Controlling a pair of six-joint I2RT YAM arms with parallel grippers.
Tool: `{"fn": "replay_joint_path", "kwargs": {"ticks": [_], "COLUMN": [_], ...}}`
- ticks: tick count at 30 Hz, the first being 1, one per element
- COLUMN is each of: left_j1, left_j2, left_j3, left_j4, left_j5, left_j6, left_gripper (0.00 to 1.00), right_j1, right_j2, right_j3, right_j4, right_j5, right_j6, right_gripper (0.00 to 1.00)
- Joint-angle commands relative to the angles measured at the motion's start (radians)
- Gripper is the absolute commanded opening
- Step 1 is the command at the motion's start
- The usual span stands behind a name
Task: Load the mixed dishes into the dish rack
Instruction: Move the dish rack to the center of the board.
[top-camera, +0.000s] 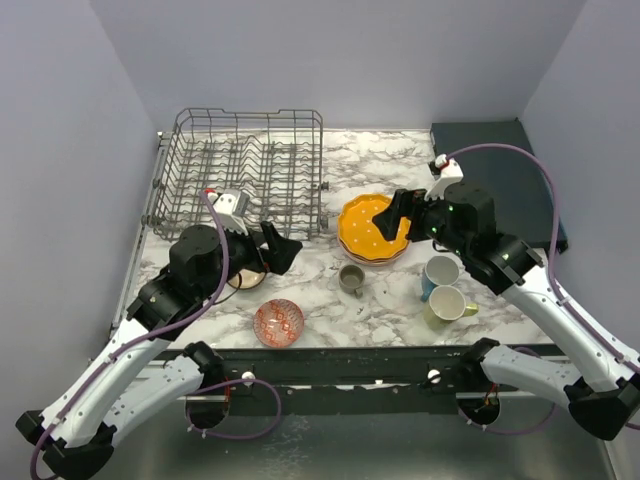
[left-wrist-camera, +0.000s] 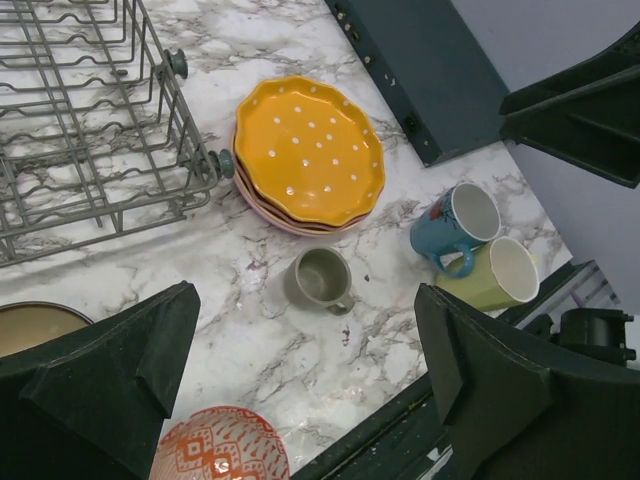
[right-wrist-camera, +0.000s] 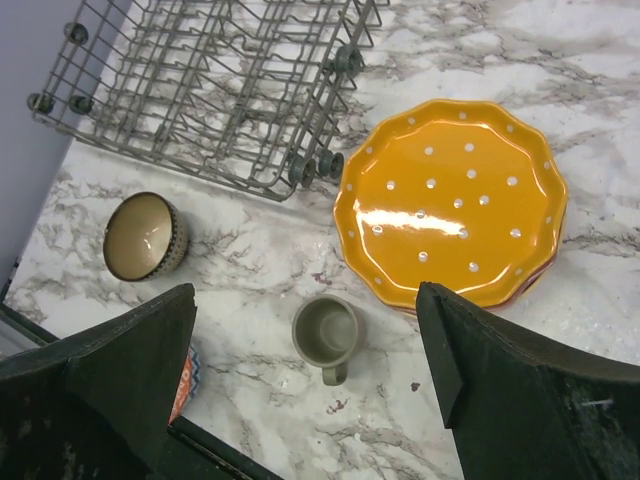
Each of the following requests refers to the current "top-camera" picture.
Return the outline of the grey wire dish rack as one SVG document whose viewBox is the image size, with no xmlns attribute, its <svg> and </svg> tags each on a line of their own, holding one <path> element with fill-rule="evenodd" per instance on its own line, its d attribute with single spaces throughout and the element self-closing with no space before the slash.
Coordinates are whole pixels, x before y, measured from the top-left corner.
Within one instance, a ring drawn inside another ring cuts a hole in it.
<svg viewBox="0 0 640 480">
<path fill-rule="evenodd" d="M 160 135 L 141 223 L 173 241 L 184 228 L 209 220 L 201 191 L 233 189 L 249 196 L 249 227 L 266 220 L 287 238 L 311 239 L 328 226 L 323 134 L 323 118 L 313 109 L 185 108 Z"/>
</svg>

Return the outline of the blue floral mug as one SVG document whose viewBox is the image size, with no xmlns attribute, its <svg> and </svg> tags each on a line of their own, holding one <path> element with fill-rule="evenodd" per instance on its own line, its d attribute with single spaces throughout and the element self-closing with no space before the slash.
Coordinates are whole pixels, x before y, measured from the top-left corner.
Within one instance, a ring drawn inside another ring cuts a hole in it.
<svg viewBox="0 0 640 480">
<path fill-rule="evenodd" d="M 444 255 L 432 257 L 421 270 L 421 301 L 426 302 L 438 286 L 452 286 L 460 276 L 456 262 Z"/>
</svg>

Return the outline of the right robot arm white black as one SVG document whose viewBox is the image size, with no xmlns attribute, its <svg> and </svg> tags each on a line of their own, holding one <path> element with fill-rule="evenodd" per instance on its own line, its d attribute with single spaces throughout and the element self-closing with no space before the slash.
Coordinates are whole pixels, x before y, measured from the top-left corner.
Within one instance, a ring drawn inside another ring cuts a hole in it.
<svg viewBox="0 0 640 480">
<path fill-rule="evenodd" d="M 437 199 L 424 190 L 399 189 L 372 222 L 391 241 L 402 219 L 410 222 L 407 240 L 433 240 L 455 254 L 474 280 L 533 320 L 571 362 L 561 367 L 483 338 L 457 366 L 462 384 L 474 392 L 495 383 L 533 393 L 566 409 L 591 435 L 615 439 L 639 409 L 638 353 L 606 350 L 598 340 L 603 328 L 552 285 L 550 261 L 498 230 L 492 197 L 465 182 L 448 186 Z"/>
</svg>

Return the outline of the yellow green mug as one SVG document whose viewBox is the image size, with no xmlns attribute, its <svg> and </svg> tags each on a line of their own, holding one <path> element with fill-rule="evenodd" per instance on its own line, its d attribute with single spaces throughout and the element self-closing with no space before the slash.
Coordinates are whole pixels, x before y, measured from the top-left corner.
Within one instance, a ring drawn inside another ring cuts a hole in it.
<svg viewBox="0 0 640 480">
<path fill-rule="evenodd" d="M 423 317 L 432 329 L 440 329 L 461 318 L 478 313 L 479 307 L 469 303 L 465 295 L 454 286 L 437 286 L 424 304 Z"/>
</svg>

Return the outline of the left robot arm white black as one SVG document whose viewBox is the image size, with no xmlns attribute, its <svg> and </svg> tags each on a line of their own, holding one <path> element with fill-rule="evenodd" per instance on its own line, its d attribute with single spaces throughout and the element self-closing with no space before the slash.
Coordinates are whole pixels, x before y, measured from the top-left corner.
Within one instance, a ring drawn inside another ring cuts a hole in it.
<svg viewBox="0 0 640 480">
<path fill-rule="evenodd" d="M 189 344 L 167 372 L 133 387 L 138 373 L 213 306 L 241 270 L 285 274 L 303 245 L 272 223 L 258 232 L 193 225 L 169 250 L 169 262 L 145 284 L 113 337 L 81 377 L 44 410 L 24 412 L 16 427 L 33 445 L 30 475 L 44 462 L 53 478 L 89 479 L 115 446 L 171 401 L 225 387 L 221 358 L 205 342 Z"/>
</svg>

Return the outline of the orange polka dot plate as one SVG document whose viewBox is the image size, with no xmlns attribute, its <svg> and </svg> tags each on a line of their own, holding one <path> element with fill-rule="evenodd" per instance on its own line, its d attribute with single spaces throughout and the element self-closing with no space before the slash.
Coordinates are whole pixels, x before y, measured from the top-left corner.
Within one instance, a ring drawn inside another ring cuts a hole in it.
<svg viewBox="0 0 640 480">
<path fill-rule="evenodd" d="M 389 258 L 409 247 L 406 239 L 410 221 L 402 219 L 395 240 L 386 241 L 372 218 L 384 211 L 391 198 L 382 194 L 363 194 L 344 204 L 337 220 L 337 235 L 354 254 L 367 260 Z"/>
</svg>

